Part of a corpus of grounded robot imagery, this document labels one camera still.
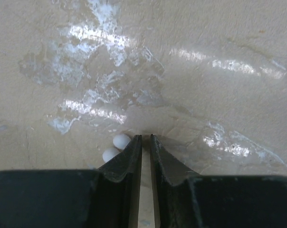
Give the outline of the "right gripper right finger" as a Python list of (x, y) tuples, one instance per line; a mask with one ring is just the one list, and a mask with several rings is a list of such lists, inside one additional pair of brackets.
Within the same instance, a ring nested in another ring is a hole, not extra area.
[(287, 176), (200, 175), (150, 137), (158, 228), (287, 228)]

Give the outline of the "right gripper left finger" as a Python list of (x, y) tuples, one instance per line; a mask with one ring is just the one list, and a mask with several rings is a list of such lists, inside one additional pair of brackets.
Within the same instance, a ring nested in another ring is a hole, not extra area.
[(0, 228), (135, 228), (142, 137), (92, 170), (0, 171)]

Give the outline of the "white earbud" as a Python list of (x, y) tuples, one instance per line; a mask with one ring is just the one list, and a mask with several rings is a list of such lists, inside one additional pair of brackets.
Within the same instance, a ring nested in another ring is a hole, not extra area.
[(102, 154), (104, 162), (108, 162), (116, 155), (123, 151), (131, 141), (131, 138), (126, 134), (119, 134), (113, 138), (113, 147), (105, 149)]

